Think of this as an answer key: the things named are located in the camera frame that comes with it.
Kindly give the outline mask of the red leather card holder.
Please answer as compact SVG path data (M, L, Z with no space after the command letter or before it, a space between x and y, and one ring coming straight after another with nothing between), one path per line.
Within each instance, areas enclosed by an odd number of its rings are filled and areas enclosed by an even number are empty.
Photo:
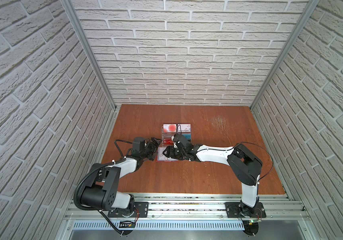
M167 158L166 156L163 155L163 152L166 150L166 147L159 147L158 148L158 153L157 153L157 158L156 161L157 162L175 162L177 160L175 159L171 159L171 158Z

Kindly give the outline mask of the white blossom VIP card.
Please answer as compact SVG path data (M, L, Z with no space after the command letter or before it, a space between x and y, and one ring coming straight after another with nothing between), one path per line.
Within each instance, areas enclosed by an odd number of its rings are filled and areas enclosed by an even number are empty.
M178 133L190 133L191 132L191 124L177 124L177 132Z

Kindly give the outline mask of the white pink circle card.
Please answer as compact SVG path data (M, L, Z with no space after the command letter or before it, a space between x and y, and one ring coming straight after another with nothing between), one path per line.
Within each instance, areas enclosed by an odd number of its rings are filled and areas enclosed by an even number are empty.
M163 133L175 133L177 132L177 124L163 124L162 125Z

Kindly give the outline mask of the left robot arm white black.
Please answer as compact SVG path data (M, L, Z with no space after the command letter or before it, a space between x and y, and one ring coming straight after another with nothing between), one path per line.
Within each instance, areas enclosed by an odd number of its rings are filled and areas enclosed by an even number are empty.
M118 161L94 164L77 185L73 202L84 211L120 209L128 214L134 211L134 197L118 191L119 179L139 170L143 162L153 161L161 139L136 137L132 142L115 140L120 153Z

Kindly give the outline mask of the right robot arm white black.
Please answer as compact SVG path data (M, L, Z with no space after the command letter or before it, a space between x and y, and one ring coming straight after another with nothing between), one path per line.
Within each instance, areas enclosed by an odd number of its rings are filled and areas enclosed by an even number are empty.
M213 162L229 166L242 183L241 207L252 209L258 203L258 184L263 162L245 145L234 147L210 147L193 145L182 134L172 137L173 145L166 147L162 154L170 159L190 162Z

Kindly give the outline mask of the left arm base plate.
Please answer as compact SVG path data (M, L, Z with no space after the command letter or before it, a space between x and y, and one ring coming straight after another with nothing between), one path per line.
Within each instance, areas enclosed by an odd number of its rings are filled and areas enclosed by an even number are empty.
M134 202L125 209L115 208L108 211L109 218L146 218L149 202Z

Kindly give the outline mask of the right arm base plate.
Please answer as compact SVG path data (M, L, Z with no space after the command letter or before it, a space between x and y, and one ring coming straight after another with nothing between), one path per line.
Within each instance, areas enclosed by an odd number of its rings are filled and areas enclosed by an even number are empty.
M249 207L242 202L226 202L225 209L228 218L263 219L267 217L265 208L261 202L257 202L254 207Z

